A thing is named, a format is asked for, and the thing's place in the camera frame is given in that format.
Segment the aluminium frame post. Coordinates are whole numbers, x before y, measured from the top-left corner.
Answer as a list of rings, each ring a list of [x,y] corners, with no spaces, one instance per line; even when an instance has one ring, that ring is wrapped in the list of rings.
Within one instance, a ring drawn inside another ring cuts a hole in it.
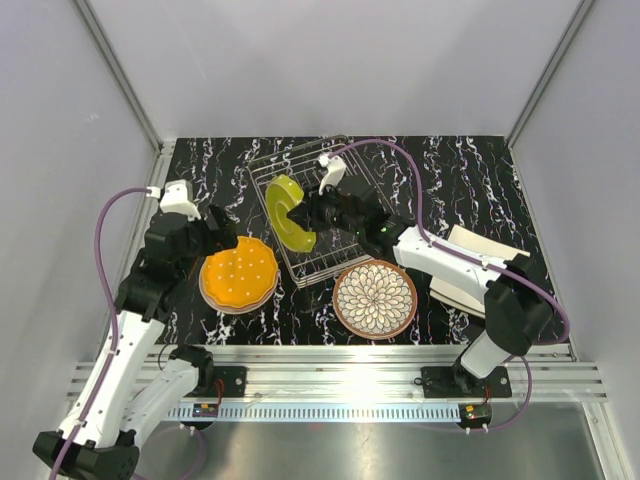
[[[144,138],[154,154],[156,156],[160,155],[165,141],[147,114],[91,2],[87,0],[71,0],[70,3],[79,15],[103,63],[109,70],[119,92],[140,127]]]
[[[506,148],[512,150],[519,138],[522,136],[525,128],[529,124],[537,107],[543,100],[548,88],[550,87],[554,77],[560,69],[565,57],[569,53],[571,47],[576,41],[579,33],[586,24],[593,9],[598,4],[597,0],[580,0],[574,12],[566,24],[559,40],[557,41],[549,59],[547,60],[541,74],[539,75],[534,88],[532,89],[522,111],[506,137]]]

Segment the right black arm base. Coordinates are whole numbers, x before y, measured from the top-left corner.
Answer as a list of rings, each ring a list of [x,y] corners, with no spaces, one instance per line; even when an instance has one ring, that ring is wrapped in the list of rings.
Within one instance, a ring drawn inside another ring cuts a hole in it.
[[[505,367],[496,367],[486,378],[476,378],[456,366],[423,366],[414,378],[425,398],[433,399],[506,399],[512,388]]]

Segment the left aluminium frame post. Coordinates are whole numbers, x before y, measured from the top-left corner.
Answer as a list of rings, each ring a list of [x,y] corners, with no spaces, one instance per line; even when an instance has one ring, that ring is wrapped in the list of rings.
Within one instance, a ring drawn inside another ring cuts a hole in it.
[[[147,114],[91,2],[87,0],[71,0],[70,3],[79,15],[103,63],[109,70],[119,92],[140,127],[144,138],[154,154],[156,156],[160,155],[165,141]]]

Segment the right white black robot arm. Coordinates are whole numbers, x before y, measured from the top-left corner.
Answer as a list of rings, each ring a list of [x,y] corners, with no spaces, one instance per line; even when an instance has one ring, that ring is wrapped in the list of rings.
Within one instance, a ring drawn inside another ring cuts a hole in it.
[[[435,375],[442,391],[463,397],[484,393],[494,370],[526,355],[557,313],[552,297],[534,282],[531,258],[518,254],[502,260],[430,235],[386,211],[370,187],[360,192],[308,188],[293,206],[277,208],[272,222],[287,232],[346,231],[369,256],[429,274],[478,301],[484,308],[484,330],[449,368]]]

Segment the pink polka dot plate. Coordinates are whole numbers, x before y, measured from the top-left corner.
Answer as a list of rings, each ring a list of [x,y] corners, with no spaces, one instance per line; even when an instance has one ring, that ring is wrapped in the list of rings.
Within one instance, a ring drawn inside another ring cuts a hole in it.
[[[212,309],[222,312],[224,314],[240,315],[240,314],[249,313],[251,311],[257,310],[260,307],[262,307],[273,296],[276,290],[276,287],[273,287],[272,289],[270,289],[259,301],[251,304],[247,304],[243,307],[230,307],[230,306],[222,306],[217,304],[215,300],[206,293],[205,287],[202,281],[199,282],[199,290],[206,304]]]

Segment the white square plate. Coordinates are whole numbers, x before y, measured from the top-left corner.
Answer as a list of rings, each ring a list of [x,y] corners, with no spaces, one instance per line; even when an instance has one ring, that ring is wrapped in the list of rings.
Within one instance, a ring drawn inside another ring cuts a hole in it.
[[[494,240],[480,236],[460,225],[454,225],[447,240],[456,246],[475,251],[479,254],[500,257],[512,260],[516,255],[522,254],[530,257],[531,253],[520,250]],[[462,289],[455,287],[437,277],[430,282],[430,295],[451,307],[464,311],[469,315],[485,319],[485,308],[481,303]]]

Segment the green polka dot plate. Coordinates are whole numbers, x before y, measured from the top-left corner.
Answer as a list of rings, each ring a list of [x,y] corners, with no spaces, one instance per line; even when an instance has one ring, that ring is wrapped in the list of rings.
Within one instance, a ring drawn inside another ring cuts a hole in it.
[[[316,244],[316,234],[305,231],[288,218],[288,213],[304,198],[299,184],[286,175],[275,177],[265,193],[266,209],[271,226],[280,242],[294,253],[309,253]]]

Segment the metal wire dish rack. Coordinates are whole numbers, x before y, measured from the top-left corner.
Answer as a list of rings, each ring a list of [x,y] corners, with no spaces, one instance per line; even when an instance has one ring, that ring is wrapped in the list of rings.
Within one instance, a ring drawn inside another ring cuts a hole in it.
[[[299,288],[335,278],[343,271],[372,259],[358,243],[355,231],[340,219],[341,201],[338,196],[329,187],[321,194],[317,192],[325,170],[320,165],[320,157],[349,143],[349,138],[344,135],[315,139],[279,149],[249,163],[249,175],[263,208],[267,207],[269,185],[281,175],[298,184],[303,194],[309,197],[302,211],[310,218],[303,220],[300,227],[304,233],[312,227],[320,229],[312,250],[297,253],[289,249],[284,240],[276,240],[287,270]]]

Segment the right aluminium frame post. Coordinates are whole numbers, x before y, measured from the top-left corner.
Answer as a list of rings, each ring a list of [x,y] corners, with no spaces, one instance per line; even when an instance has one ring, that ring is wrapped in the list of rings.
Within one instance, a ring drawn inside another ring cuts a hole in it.
[[[522,136],[525,128],[529,124],[537,107],[543,100],[548,88],[550,87],[554,77],[560,69],[565,57],[569,53],[571,47],[576,41],[579,33],[586,24],[593,9],[598,4],[597,0],[580,0],[574,12],[566,24],[559,40],[557,41],[549,59],[547,60],[541,74],[539,75],[534,88],[532,89],[522,111],[506,137],[506,148],[512,150],[519,138]]]

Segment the aluminium mounting rail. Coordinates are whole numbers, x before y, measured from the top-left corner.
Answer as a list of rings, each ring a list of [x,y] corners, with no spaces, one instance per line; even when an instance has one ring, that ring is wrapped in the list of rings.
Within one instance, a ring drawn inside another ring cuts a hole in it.
[[[448,366],[459,345],[212,346],[216,367],[247,370],[245,394],[257,402],[404,403],[420,400],[424,366]],[[507,365],[513,399],[604,402],[597,366],[580,362],[568,345],[535,346]]]

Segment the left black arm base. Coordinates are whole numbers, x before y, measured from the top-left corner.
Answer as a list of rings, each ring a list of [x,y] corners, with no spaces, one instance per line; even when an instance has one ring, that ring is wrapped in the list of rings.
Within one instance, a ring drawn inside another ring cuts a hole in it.
[[[244,366],[222,365],[214,368],[210,386],[190,392],[187,398],[241,399],[245,396],[248,369]]]

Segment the black marble pattern mat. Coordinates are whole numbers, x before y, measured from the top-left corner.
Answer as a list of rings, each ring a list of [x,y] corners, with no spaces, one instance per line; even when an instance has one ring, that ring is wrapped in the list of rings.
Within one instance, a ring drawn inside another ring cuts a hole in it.
[[[168,178],[189,181],[197,204],[221,206],[242,236],[261,239],[275,253],[279,277],[272,297],[247,314],[214,310],[192,282],[162,335],[165,343],[206,345],[442,345],[470,343],[483,319],[436,297],[429,274],[404,268],[412,283],[409,308],[354,235],[318,234],[312,251],[283,247],[267,223],[260,197],[276,177],[301,187],[319,181],[318,156],[339,151],[349,175],[376,190],[381,204],[425,228],[447,235],[457,226],[531,255],[537,285],[550,288],[540,245],[499,137],[394,137],[375,143],[335,137],[183,138],[174,148]],[[356,273],[366,272],[364,282]]]

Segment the orange polka dot plate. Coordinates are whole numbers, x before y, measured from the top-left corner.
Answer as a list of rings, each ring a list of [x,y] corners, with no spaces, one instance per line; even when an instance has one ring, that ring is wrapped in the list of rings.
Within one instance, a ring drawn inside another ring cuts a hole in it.
[[[243,307],[259,301],[276,287],[279,268],[274,251],[260,239],[238,237],[238,245],[208,256],[199,282],[217,304]]]

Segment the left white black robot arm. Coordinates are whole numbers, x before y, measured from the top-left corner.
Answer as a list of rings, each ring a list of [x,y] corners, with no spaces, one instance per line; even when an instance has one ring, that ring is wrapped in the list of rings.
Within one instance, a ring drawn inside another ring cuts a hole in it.
[[[142,446],[172,407],[188,395],[223,393],[212,355],[192,345],[175,348],[139,393],[133,387],[198,264],[237,244],[235,222],[217,205],[201,218],[168,212],[152,220],[112,299],[112,327],[81,394],[60,426],[39,433],[33,444],[53,477],[129,479]]]

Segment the floral patterned brown plate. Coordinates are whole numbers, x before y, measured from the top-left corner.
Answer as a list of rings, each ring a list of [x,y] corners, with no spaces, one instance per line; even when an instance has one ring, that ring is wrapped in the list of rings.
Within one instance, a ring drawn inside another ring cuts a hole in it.
[[[404,270],[370,260],[340,274],[332,302],[336,316],[351,333],[367,340],[386,340],[409,327],[418,295]]]

